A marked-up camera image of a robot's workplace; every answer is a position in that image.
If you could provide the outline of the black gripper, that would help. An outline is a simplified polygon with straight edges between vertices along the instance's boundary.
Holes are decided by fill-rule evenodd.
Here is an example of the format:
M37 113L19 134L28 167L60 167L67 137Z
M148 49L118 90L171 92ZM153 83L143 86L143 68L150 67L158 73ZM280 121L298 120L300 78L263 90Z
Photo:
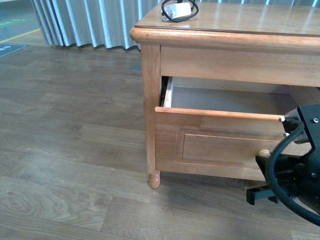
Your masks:
M302 105L280 118L284 139L271 152L270 158L255 161L266 179L261 187L249 188L246 201L254 205L261 198L282 203L294 213L320 211L320 105ZM284 153L289 144L309 143L302 155Z

